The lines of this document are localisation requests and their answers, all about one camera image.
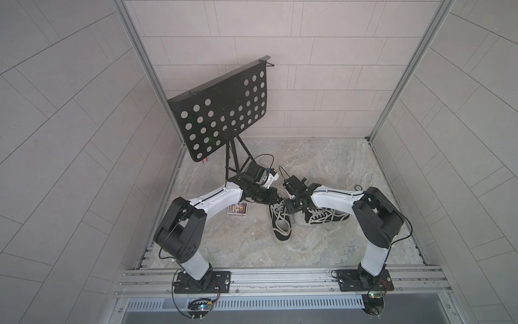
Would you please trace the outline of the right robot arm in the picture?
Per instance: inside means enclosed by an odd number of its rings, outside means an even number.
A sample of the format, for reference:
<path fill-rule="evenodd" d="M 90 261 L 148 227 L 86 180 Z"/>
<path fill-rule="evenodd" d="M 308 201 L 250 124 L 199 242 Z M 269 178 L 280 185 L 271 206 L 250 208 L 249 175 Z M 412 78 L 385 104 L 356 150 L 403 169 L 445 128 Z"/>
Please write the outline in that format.
<path fill-rule="evenodd" d="M 365 286 L 373 286 L 385 269 L 391 247 L 397 241 L 395 236 L 407 222 L 406 216 L 375 187 L 351 192 L 321 184 L 307 186 L 305 181 L 294 175 L 284 181 L 289 194 L 285 200 L 287 211 L 304 225 L 339 223 L 354 216 L 367 239 L 358 276 Z"/>

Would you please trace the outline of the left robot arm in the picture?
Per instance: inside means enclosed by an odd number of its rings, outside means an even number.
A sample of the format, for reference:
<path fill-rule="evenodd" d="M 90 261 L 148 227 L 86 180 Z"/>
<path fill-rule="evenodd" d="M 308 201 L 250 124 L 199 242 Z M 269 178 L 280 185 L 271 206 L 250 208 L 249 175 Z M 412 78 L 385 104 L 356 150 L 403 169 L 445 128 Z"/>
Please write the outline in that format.
<path fill-rule="evenodd" d="M 198 198 L 174 199 L 154 235 L 154 242 L 170 254 L 196 282 L 209 281 L 210 263 L 198 252 L 205 224 L 231 205 L 249 199 L 270 205 L 281 199 L 273 182 L 279 174 L 273 168 L 251 162 L 245 171 L 225 181 L 225 184 Z"/>

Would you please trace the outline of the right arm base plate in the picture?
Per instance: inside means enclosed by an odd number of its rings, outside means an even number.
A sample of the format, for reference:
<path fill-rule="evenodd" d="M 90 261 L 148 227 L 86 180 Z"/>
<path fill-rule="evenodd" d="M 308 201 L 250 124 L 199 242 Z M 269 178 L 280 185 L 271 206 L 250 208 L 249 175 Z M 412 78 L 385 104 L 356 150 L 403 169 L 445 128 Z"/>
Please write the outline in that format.
<path fill-rule="evenodd" d="M 373 276 L 362 269 L 338 269 L 331 271 L 342 292 L 390 292 L 394 290 L 392 279 L 387 269 L 378 276 Z"/>

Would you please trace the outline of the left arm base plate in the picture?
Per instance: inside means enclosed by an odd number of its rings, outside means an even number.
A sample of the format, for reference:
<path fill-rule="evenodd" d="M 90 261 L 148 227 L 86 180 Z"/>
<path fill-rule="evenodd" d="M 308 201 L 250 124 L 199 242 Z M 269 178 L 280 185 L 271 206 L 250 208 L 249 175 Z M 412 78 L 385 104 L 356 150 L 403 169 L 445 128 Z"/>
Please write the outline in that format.
<path fill-rule="evenodd" d="M 230 283 L 230 271 L 210 270 L 201 280 L 195 280 L 187 273 L 180 273 L 173 281 L 173 291 L 175 294 L 226 294 Z"/>

